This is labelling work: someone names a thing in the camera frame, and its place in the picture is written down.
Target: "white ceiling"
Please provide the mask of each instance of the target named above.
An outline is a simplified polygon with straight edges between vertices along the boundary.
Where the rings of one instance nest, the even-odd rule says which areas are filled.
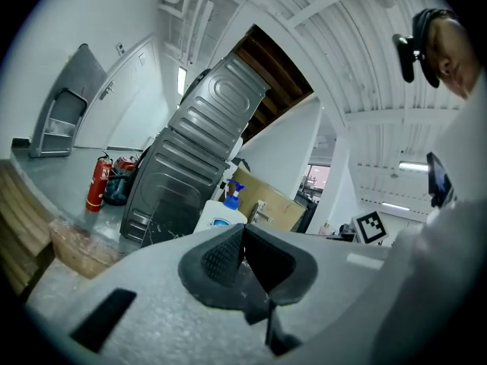
[[[246,0],[211,1],[215,6],[201,52],[190,67],[194,75],[207,67],[225,26]],[[329,91],[352,146],[350,170],[357,196],[376,208],[384,201],[405,205],[412,210],[409,218],[424,220],[431,211],[427,176],[399,171],[397,167],[401,160],[425,162],[425,155],[461,109],[463,100],[444,87],[430,87],[418,66],[414,83],[405,83],[391,37],[394,33],[410,33],[414,13],[423,8],[447,7],[446,3],[395,0],[392,8],[383,8],[383,0],[255,1],[294,28],[307,45],[307,53],[327,69]],[[184,52],[197,3],[198,0],[192,1],[185,23],[161,12],[161,20],[169,28],[164,33],[166,45],[172,45],[166,52],[175,60],[186,61]],[[325,117],[318,141],[333,141],[334,131],[328,132],[327,123]],[[315,158],[320,156],[317,149],[324,146],[315,149]],[[326,156],[329,150],[323,150],[323,157]]]

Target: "fluorescent light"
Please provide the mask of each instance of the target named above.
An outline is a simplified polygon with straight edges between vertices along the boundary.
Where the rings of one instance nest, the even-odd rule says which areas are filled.
[[[426,163],[414,162],[400,162],[399,168],[403,170],[417,170],[419,172],[428,172],[428,165]]]
[[[385,205],[386,207],[397,208],[398,210],[411,211],[409,208],[401,207],[400,205],[394,205],[389,203],[382,203],[382,205]]]
[[[177,70],[177,93],[181,96],[184,94],[184,86],[186,85],[186,72],[185,68],[180,68]]]

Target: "door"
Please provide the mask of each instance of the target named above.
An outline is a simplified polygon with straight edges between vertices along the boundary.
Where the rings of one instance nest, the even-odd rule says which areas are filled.
[[[83,148],[143,149],[167,123],[162,77],[152,40],[130,56],[109,81],[107,95],[96,99],[76,139]]]

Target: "spray bottle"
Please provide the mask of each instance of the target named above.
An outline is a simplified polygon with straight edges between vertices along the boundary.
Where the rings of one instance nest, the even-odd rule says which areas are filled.
[[[228,184],[235,184],[235,192],[228,196],[223,203],[208,200],[205,203],[201,217],[196,225],[194,233],[210,230],[212,228],[227,226],[236,223],[246,223],[247,217],[238,211],[238,194],[245,186],[235,180],[228,180]]]

